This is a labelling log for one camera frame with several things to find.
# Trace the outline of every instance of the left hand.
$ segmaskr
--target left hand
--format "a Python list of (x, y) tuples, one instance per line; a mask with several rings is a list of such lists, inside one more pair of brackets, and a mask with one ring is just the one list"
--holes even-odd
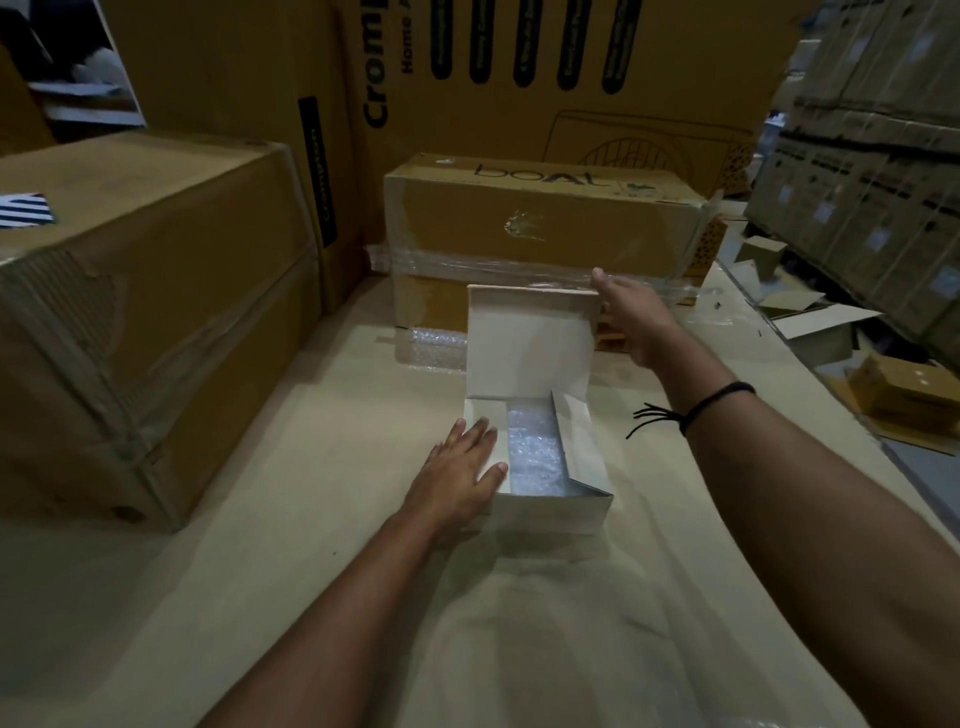
[(477, 475), (496, 443), (496, 429), (486, 418), (464, 432), (457, 420), (446, 440), (437, 443), (400, 507), (400, 515), (422, 522), (434, 540), (454, 536), (490, 501), (507, 474), (506, 463), (496, 463)]

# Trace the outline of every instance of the right hand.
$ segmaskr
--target right hand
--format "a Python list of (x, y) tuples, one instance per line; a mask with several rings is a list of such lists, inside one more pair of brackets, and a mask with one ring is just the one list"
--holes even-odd
[(591, 278), (607, 303), (613, 324), (627, 337), (630, 358), (639, 366), (649, 367), (658, 349), (671, 336), (683, 333), (666, 303), (649, 285), (608, 276), (602, 268), (594, 268)]

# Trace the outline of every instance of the black string bracelet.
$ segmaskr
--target black string bracelet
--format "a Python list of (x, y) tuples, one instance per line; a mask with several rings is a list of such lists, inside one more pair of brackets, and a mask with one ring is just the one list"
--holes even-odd
[(649, 425), (650, 423), (674, 422), (680, 424), (680, 434), (685, 437), (687, 429), (693, 424), (693, 421), (697, 419), (701, 412), (711, 406), (714, 402), (721, 400), (726, 395), (731, 395), (734, 392), (750, 392), (751, 394), (755, 395), (756, 389), (754, 389), (750, 384), (747, 384), (745, 381), (732, 382), (723, 389), (714, 392), (705, 400), (701, 400), (697, 404), (694, 404), (693, 407), (690, 408), (690, 411), (685, 415), (680, 414), (680, 412), (674, 412), (672, 409), (667, 409), (666, 407), (658, 407), (655, 404), (651, 404), (650, 402), (646, 401), (644, 404), (647, 406), (645, 406), (643, 409), (638, 409), (634, 413), (634, 419), (649, 419), (644, 420), (630, 430), (630, 435), (634, 434), (641, 427)]

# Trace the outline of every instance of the black stripe print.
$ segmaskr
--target black stripe print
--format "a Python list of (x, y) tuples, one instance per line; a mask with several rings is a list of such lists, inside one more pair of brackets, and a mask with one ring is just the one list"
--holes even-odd
[(470, 19), (470, 79), (485, 84), (490, 78), (493, 59), (494, 0), (473, 0)]
[(453, 72), (453, 2), (430, 0), (430, 70), (438, 81)]
[(589, 21), (590, 0), (566, 0), (564, 39), (560, 48), (560, 68), (557, 69), (557, 84), (564, 91), (576, 87), (580, 81)]
[(643, 0), (617, 0), (610, 28), (607, 61), (603, 68), (603, 89), (607, 93), (619, 91), (627, 79), (627, 68), (630, 66), (630, 54), (634, 50), (636, 25), (642, 5)]
[(514, 83), (526, 88), (537, 75), (537, 49), (540, 47), (540, 19), (543, 0), (520, 0), (516, 19), (514, 51)]

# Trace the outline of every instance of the table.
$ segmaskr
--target table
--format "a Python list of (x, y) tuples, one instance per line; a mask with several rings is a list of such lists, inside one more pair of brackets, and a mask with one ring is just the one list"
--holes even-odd
[[(688, 325), (946, 536), (726, 274), (705, 287)], [(391, 305), (389, 281), (369, 279), (323, 320), (181, 533), (0, 526), (0, 724), (193, 725), (279, 637), (461, 413), (462, 376), (396, 361)], [(604, 534), (435, 554), (388, 640), (371, 725), (864, 725), (747, 566), (677, 428), (624, 441), (645, 401), (666, 404), (651, 373), (596, 354)]]

